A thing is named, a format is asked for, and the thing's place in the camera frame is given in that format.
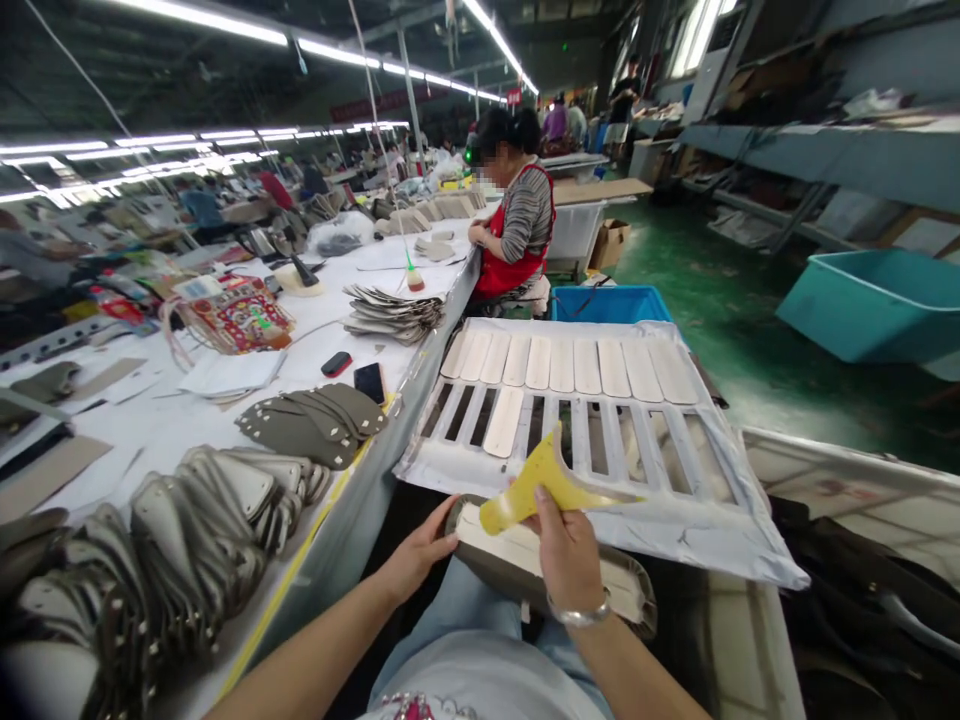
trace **floor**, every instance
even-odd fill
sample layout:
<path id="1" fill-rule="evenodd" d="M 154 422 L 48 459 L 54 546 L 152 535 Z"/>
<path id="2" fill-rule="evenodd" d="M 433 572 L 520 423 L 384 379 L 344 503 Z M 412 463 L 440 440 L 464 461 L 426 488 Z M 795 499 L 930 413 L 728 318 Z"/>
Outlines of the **floor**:
<path id="1" fill-rule="evenodd" d="M 945 383 L 911 365 L 848 365 L 774 316 L 809 249 L 762 256 L 706 229 L 689 206 L 641 200 L 608 217 L 632 226 L 609 274 L 660 291 L 731 422 L 960 473 L 960 445 L 940 435 L 960 427 L 960 415 L 917 405 Z"/>

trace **yellow edge strip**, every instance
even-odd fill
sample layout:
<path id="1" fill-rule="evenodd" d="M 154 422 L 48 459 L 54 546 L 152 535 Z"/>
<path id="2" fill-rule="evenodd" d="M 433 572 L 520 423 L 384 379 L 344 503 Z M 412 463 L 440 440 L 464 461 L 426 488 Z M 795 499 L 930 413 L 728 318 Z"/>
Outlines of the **yellow edge strip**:
<path id="1" fill-rule="evenodd" d="M 390 408 L 393 405 L 393 399 L 393 395 L 391 395 L 384 413 L 390 412 Z M 343 492 L 343 488 L 346 487 L 347 481 L 353 475 L 354 468 L 360 464 L 360 461 L 363 460 L 364 455 L 367 454 L 367 448 L 370 447 L 370 440 L 367 440 L 363 444 L 363 447 L 360 449 L 360 453 L 357 455 L 356 460 L 354 460 L 353 465 L 343 472 L 343 475 L 339 477 L 336 484 L 333 486 L 333 489 L 330 491 L 330 502 L 328 502 L 326 507 L 320 511 L 320 516 L 314 521 L 313 527 L 310 528 L 310 534 L 303 541 L 300 549 L 297 550 L 297 554 L 294 556 L 293 560 L 290 561 L 290 567 L 287 568 L 287 573 L 284 575 L 283 580 L 280 583 L 280 587 L 277 588 L 277 591 L 273 594 L 273 597 L 270 598 L 270 603 L 267 605 L 267 609 L 260 617 L 260 622 L 257 623 L 257 626 L 253 629 L 253 632 L 250 633 L 250 637 L 247 638 L 243 648 L 240 650 L 239 657 L 234 660 L 233 667 L 230 669 L 230 675 L 227 677 L 227 681 L 223 684 L 223 687 L 220 688 L 220 692 L 217 695 L 217 702 L 219 702 L 224 695 L 233 690 L 233 687 L 240 682 L 240 678 L 243 677 L 243 673 L 247 669 L 250 659 L 253 657 L 257 647 L 260 645 L 260 641 L 266 634 L 267 628 L 270 626 L 270 622 L 276 616 L 277 610 L 280 609 L 280 603 L 282 603 L 283 599 L 287 596 L 287 591 L 290 589 L 290 585 L 293 583 L 294 578 L 297 576 L 297 572 L 303 565 L 303 561 L 307 557 L 310 546 L 313 545 L 313 539 L 317 536 L 317 532 L 320 530 L 320 525 L 323 524 L 324 519 L 330 513 L 330 510 L 333 508 L 333 506 L 337 504 L 337 500 L 340 499 L 340 494 Z"/>

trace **striped shirt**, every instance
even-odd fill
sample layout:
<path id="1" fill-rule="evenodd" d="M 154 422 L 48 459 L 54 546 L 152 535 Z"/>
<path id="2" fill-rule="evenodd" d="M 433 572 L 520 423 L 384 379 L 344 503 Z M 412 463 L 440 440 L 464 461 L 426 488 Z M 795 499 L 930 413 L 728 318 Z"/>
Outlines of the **striped shirt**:
<path id="1" fill-rule="evenodd" d="M 539 158 L 534 164 L 540 165 Z M 550 181 L 545 172 L 527 170 L 503 194 L 506 217 L 500 247 L 511 265 L 525 252 L 542 255 L 553 229 Z"/>

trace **red apron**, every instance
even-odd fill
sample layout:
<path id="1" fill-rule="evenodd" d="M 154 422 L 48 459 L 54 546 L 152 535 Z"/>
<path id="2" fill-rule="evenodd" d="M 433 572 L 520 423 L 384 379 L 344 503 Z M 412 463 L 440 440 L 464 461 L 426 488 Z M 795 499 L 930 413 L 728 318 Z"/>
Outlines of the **red apron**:
<path id="1" fill-rule="evenodd" d="M 557 209 L 553 204 L 553 179 L 539 165 L 527 165 L 517 175 L 517 180 L 523 177 L 528 170 L 538 170 L 547 176 L 547 182 L 550 183 L 550 236 L 547 238 L 547 245 L 543 248 L 543 253 L 533 255 L 530 252 L 524 252 L 515 263 L 508 263 L 495 256 L 492 252 L 483 249 L 483 265 L 480 270 L 480 279 L 477 280 L 477 286 L 473 290 L 473 296 L 470 298 L 473 302 L 492 300 L 505 293 L 520 287 L 533 277 L 533 274 L 544 267 L 547 262 L 547 249 L 553 240 L 553 223 L 557 219 Z M 506 200 L 500 203 L 500 207 L 493 217 L 490 218 L 490 225 L 487 229 L 494 237 L 503 237 L 503 226 L 507 217 Z"/>

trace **watch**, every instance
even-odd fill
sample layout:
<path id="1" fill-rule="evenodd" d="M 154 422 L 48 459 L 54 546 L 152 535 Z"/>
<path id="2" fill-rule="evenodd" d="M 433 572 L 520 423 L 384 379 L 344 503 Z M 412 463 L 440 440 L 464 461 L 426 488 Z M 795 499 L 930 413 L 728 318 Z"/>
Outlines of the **watch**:
<path id="1" fill-rule="evenodd" d="M 550 597 L 550 593 L 547 593 L 547 605 L 550 606 L 550 614 L 553 615 L 553 618 L 561 625 L 576 628 L 590 627 L 591 625 L 596 625 L 610 614 L 610 591 L 606 588 L 603 589 L 603 604 L 596 610 L 590 612 L 582 613 L 575 610 L 560 610 L 553 604 L 553 598 Z"/>

